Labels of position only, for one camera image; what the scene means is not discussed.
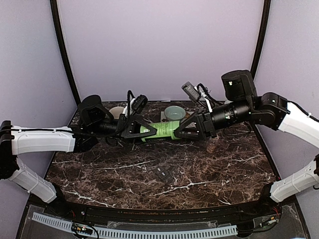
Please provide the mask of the green labelled supplement bottle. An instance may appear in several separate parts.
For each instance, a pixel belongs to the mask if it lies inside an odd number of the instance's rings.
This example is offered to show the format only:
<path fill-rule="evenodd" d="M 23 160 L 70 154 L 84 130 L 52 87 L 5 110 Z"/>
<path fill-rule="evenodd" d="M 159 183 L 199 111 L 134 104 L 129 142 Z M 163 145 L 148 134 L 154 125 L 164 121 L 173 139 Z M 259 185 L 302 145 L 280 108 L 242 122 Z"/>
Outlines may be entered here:
<path fill-rule="evenodd" d="M 157 133 L 152 136 L 141 138 L 142 142 L 148 141 L 165 141 L 165 140 L 180 140 L 174 135 L 174 130 L 179 127 L 180 121 L 166 121 L 150 123 L 149 125 L 157 129 Z"/>

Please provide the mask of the clear pill bottle green label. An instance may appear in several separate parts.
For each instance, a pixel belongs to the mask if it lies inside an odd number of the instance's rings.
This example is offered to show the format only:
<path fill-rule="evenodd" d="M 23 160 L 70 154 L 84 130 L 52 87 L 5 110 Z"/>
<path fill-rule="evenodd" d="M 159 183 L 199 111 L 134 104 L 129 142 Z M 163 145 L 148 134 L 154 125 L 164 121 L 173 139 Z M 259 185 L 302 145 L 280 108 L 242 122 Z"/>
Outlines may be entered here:
<path fill-rule="evenodd" d="M 206 145 L 206 151 L 208 153 L 213 153 L 219 145 L 219 138 L 209 138 Z"/>

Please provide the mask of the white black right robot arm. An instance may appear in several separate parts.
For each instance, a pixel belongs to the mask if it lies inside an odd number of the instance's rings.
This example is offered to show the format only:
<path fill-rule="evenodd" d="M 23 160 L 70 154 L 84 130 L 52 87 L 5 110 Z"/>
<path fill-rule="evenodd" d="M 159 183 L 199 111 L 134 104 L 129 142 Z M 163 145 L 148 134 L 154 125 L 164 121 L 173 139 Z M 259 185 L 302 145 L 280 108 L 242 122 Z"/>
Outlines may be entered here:
<path fill-rule="evenodd" d="M 212 111 L 193 113 L 173 131 L 175 137 L 216 137 L 217 130 L 247 121 L 289 133 L 318 147 L 319 121 L 298 104 L 273 92 L 258 96 L 248 70 L 228 72 L 222 75 L 221 80 L 230 103 L 218 106 Z M 259 216 L 265 216 L 273 209 L 274 204 L 318 183 L 319 158 L 316 157 L 298 172 L 264 186 L 254 211 Z"/>

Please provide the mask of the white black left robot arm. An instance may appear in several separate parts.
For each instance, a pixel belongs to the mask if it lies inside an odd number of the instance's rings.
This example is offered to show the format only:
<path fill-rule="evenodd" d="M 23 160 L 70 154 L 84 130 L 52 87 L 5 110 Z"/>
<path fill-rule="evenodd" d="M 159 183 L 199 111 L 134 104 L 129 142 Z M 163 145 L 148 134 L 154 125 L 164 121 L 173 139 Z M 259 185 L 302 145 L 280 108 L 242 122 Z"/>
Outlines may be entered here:
<path fill-rule="evenodd" d="M 139 116 L 147 101 L 144 95 L 134 98 L 128 92 L 127 105 L 119 119 L 115 119 L 103 106 L 100 96 L 88 96 L 78 105 L 80 126 L 76 127 L 27 128 L 14 126 L 9 120 L 3 121 L 0 126 L 1 179 L 14 182 L 51 204 L 52 211 L 59 217 L 66 217 L 70 205 L 62 200 L 58 187 L 38 176 L 18 156 L 32 152 L 86 152 L 98 143 L 98 138 L 154 136 L 157 129 Z"/>

